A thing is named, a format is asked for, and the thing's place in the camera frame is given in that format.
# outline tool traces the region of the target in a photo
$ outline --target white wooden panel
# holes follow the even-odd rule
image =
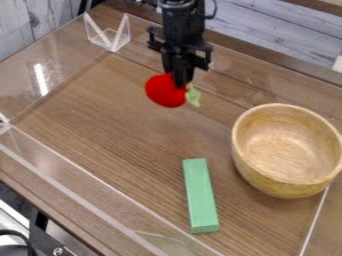
[[[80,9],[80,2],[81,0],[69,0],[71,1],[71,9],[72,9],[72,17],[77,17],[79,9]]]
[[[218,0],[218,15],[207,27],[318,65],[333,67],[342,40]]]
[[[0,61],[33,43],[31,24],[27,23],[0,38]]]
[[[335,61],[333,70],[335,70],[337,72],[342,73],[342,51],[341,51],[339,56],[337,57],[337,61]]]
[[[0,38],[29,22],[24,0],[0,0]]]
[[[69,0],[51,0],[56,26],[63,26],[72,20],[72,9]]]
[[[275,18],[342,38],[342,17],[279,0],[226,0]]]
[[[72,19],[69,0],[27,0],[35,39]]]

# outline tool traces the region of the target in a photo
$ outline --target wooden table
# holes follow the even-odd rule
[[[318,11],[342,16],[341,0],[283,0],[285,2],[302,5]]]
[[[112,27],[122,13],[107,4],[92,16]],[[297,255],[322,195],[283,201],[258,192],[236,173],[230,131],[239,115],[268,102],[313,109],[342,130],[342,91],[216,46],[215,71],[196,72],[202,107],[164,109],[144,95],[162,70],[146,47],[147,25],[131,17],[132,42],[111,54],[89,44],[75,20],[0,65],[0,108],[15,117],[0,137],[1,181],[103,255]],[[37,81],[27,70],[51,58],[57,72],[48,83],[63,83],[31,105]],[[195,157],[208,161],[220,231],[191,240],[182,160]],[[307,255],[339,249],[342,223],[333,220]],[[192,254],[178,249],[184,241]]]

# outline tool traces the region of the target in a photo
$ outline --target black cable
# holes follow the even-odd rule
[[[25,244],[27,244],[27,255],[28,256],[35,256],[36,255],[29,240],[27,239],[27,237],[20,232],[17,232],[15,230],[3,229],[3,230],[0,230],[0,236],[17,236],[17,237],[20,237],[24,240]]]

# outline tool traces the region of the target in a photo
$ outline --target small plastic piece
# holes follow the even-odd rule
[[[200,107],[200,98],[202,98],[202,94],[200,92],[195,89],[192,83],[188,84],[187,86],[187,93],[186,93],[186,99],[187,102],[195,106],[195,107]]]
[[[106,50],[116,52],[131,41],[130,19],[127,14],[123,15],[118,31],[110,28],[102,31],[88,13],[84,13],[84,23],[91,43],[99,45]]]
[[[219,219],[206,159],[183,160],[183,173],[191,232],[218,231]]]

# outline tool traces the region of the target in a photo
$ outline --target black robotic end effector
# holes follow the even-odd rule
[[[150,27],[148,47],[162,53],[166,73],[180,88],[194,79],[195,67],[208,70],[212,46],[204,41],[204,0],[160,0],[163,28]]]

